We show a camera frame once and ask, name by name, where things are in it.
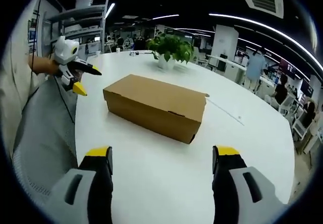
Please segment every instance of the potted plant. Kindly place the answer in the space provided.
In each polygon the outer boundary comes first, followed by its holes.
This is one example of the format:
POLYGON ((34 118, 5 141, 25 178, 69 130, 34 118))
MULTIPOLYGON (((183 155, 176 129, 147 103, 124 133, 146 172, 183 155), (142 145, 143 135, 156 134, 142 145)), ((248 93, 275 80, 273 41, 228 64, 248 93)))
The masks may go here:
POLYGON ((193 46, 175 35, 160 34, 148 42, 148 49, 162 69, 173 69, 175 61, 188 63, 193 56, 193 46))

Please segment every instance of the metal shelf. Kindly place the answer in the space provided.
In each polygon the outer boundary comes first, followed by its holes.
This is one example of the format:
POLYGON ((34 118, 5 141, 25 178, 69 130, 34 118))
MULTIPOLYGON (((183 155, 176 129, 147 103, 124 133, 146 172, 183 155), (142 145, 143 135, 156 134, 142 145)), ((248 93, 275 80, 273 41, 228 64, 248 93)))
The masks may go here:
POLYGON ((64 22, 63 25, 64 27, 69 27, 77 24, 100 24, 101 20, 102 20, 102 16, 97 16, 97 17, 84 18, 76 21, 64 22))
MULTIPOLYGON (((44 45, 50 45, 55 43, 58 39, 52 38, 52 30, 53 24, 58 22, 58 31, 59 35, 64 35, 68 39, 75 39, 81 38, 84 36, 91 36, 91 35, 99 35, 101 40, 104 40, 105 36, 105 19, 104 16, 107 11, 107 5, 109 0, 105 0, 105 5, 95 5, 95 6, 88 6, 81 9, 72 9, 68 11, 64 11, 58 15, 46 18, 46 21, 50 22, 50 40, 45 41, 44 45), (73 25, 81 25, 83 27, 88 27, 92 25, 97 25, 99 28, 90 28, 90 29, 83 29, 74 31, 71 33, 64 33, 65 28, 73 25)), ((104 51, 104 43, 101 44, 101 51, 104 51)))
POLYGON ((71 10, 59 13, 58 15, 47 18, 47 20, 54 23, 71 17, 85 17, 90 14, 101 14, 104 11, 104 9, 105 9, 105 5, 96 5, 96 6, 88 6, 80 9, 71 9, 71 10))
MULTIPOLYGON (((83 37, 83 36, 91 36, 91 35, 99 35, 102 31, 102 28, 91 28, 91 29, 87 29, 87 30, 80 30, 80 31, 75 31, 72 33, 67 33, 65 34, 65 38, 66 39, 75 39, 75 38, 79 38, 79 37, 83 37)), ((49 43, 47 43, 46 45, 56 42, 58 38, 52 39, 49 41, 49 43)))

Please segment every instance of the white round table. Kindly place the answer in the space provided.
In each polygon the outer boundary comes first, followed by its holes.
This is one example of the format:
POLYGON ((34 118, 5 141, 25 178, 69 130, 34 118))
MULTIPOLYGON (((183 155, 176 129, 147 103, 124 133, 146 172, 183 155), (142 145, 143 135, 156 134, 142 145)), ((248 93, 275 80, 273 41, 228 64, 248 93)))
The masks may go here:
POLYGON ((76 106, 76 152, 113 148, 114 224, 213 223, 212 146, 232 146, 257 168, 288 203, 294 178, 294 147, 285 118, 234 82, 198 65, 165 72, 151 54, 92 57, 102 76, 84 74, 88 96, 76 106), (108 111, 102 90, 135 74, 210 95, 202 124, 190 144, 159 135, 108 111))

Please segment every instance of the box lid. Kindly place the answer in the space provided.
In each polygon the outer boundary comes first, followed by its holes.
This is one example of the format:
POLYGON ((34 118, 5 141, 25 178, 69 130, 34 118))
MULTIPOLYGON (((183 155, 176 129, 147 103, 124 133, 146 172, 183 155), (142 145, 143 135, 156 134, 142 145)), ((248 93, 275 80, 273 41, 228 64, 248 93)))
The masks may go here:
POLYGON ((201 92, 132 74, 106 87, 104 92, 202 122, 205 94, 201 92))

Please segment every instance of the white robot head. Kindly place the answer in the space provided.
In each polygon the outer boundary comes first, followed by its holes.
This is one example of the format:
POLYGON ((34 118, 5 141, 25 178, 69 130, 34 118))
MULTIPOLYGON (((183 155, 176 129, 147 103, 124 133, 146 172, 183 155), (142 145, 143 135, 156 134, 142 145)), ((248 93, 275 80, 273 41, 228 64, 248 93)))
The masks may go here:
POLYGON ((73 40, 65 40, 65 36, 60 36, 55 45, 55 61, 61 65, 66 65, 73 61, 79 51, 80 43, 73 40))

